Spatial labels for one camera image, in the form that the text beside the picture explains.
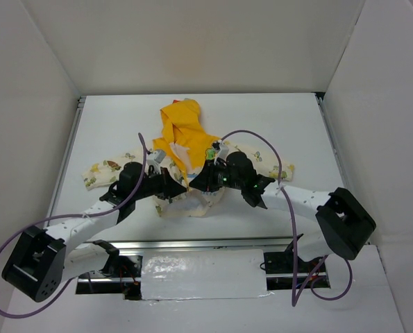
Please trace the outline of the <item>yellow hooded printed child jacket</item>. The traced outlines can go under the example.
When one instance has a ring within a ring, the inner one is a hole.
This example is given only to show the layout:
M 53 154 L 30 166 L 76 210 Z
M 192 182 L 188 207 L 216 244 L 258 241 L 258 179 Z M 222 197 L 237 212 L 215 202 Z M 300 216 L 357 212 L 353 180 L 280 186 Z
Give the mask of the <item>yellow hooded printed child jacket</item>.
M 160 110 L 162 136 L 147 144 L 150 151 L 156 148 L 166 153 L 161 166 L 167 168 L 170 176 L 183 186 L 198 175 L 205 160 L 215 158 L 212 143 L 219 138 L 204 131 L 200 115 L 201 107 L 197 101 L 173 101 L 171 105 Z M 279 166 L 272 152 L 228 140 L 224 144 L 230 153 L 245 153 L 258 173 L 275 179 L 281 177 L 287 182 L 292 181 L 295 166 L 286 161 Z M 119 179 L 120 171 L 126 163 L 141 161 L 142 149 L 136 148 L 118 157 L 93 164 L 82 174 L 86 190 L 111 185 Z M 175 198 L 159 199 L 154 196 L 153 200 L 155 210 L 162 218 L 202 217 L 221 200 L 224 192 L 224 188 L 215 193 L 188 189 L 188 192 Z

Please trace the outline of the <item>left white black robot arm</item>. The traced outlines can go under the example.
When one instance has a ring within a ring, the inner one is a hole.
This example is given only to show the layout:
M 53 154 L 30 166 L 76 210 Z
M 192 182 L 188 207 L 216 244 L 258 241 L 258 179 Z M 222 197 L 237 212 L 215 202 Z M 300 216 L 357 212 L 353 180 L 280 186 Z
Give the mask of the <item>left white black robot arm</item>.
M 129 162 L 89 209 L 45 229 L 32 226 L 23 231 L 1 276 L 30 299 L 42 302 L 63 280 L 92 271 L 106 277 L 119 275 L 124 266 L 134 264 L 111 243 L 93 236 L 121 223 L 138 200 L 170 199 L 186 191 L 168 169 L 144 170 L 142 164 Z

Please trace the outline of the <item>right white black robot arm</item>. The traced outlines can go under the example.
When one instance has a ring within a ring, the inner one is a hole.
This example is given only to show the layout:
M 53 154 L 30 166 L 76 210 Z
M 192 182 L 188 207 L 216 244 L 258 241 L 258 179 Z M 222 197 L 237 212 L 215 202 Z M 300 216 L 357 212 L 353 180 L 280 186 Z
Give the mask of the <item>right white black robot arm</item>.
M 274 178 L 259 174 L 242 152 L 231 153 L 225 160 L 205 161 L 189 185 L 203 192 L 236 189 L 251 207 L 293 210 L 294 216 L 317 222 L 319 230 L 299 237 L 297 248 L 286 254 L 287 266 L 293 271 L 302 271 L 312 260 L 331 254 L 354 260 L 376 229 L 376 222 L 349 190 L 280 186 Z

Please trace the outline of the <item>white foil covered panel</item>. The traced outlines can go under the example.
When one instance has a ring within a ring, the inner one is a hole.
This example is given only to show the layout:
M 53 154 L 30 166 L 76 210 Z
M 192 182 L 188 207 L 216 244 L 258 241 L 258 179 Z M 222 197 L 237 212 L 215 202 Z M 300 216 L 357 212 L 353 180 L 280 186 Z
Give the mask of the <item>white foil covered panel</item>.
M 141 294 L 145 300 L 259 298 L 269 294 L 260 268 L 263 252 L 201 250 L 149 252 L 143 256 Z

